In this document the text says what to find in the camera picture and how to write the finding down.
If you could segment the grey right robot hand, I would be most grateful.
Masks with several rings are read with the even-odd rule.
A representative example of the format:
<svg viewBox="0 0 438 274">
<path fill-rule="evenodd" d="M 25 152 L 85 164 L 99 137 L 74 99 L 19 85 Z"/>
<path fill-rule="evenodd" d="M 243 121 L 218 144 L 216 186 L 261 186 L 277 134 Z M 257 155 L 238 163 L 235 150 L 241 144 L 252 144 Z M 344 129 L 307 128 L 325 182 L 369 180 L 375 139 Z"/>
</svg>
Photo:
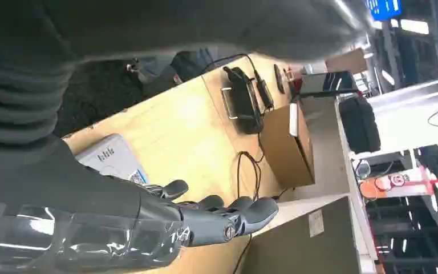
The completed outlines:
<svg viewBox="0 0 438 274">
<path fill-rule="evenodd" d="M 279 211 L 270 197 L 176 203 L 183 180 L 141 186 L 79 163 L 53 132 L 80 65 L 217 44 L 312 61 L 372 25 L 364 1 L 0 1 L 0 273 L 162 268 Z"/>
</svg>

